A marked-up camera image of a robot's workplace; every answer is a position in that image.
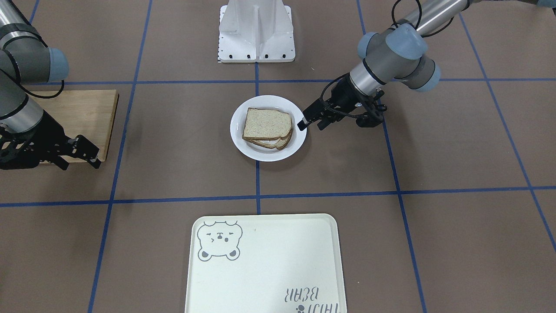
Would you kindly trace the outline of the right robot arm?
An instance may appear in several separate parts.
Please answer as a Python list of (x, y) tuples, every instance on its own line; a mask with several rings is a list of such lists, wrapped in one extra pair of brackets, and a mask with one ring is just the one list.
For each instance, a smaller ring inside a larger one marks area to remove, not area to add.
[(66, 56), (43, 41), (11, 0), (0, 3), (0, 15), (1, 169), (32, 169), (47, 162), (66, 170), (66, 156), (99, 168), (99, 148), (82, 135), (68, 137), (25, 87), (53, 81), (64, 87), (69, 71)]

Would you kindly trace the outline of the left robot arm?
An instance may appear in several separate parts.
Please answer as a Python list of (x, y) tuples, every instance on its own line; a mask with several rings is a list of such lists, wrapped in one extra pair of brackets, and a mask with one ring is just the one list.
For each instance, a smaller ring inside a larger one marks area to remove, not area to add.
[(383, 86), (395, 80), (418, 92), (433, 89), (441, 69), (426, 55), (425, 38), (451, 24), (453, 18), (474, 4), (473, 0), (417, 1), (417, 9), (396, 19), (392, 6), (392, 24), (381, 33), (369, 32), (358, 43), (360, 62), (331, 83), (331, 96), (320, 95), (304, 109), (297, 128), (304, 131), (312, 123), (324, 130), (331, 123), (349, 117), (358, 127), (377, 127), (384, 122), (386, 106), (379, 104)]

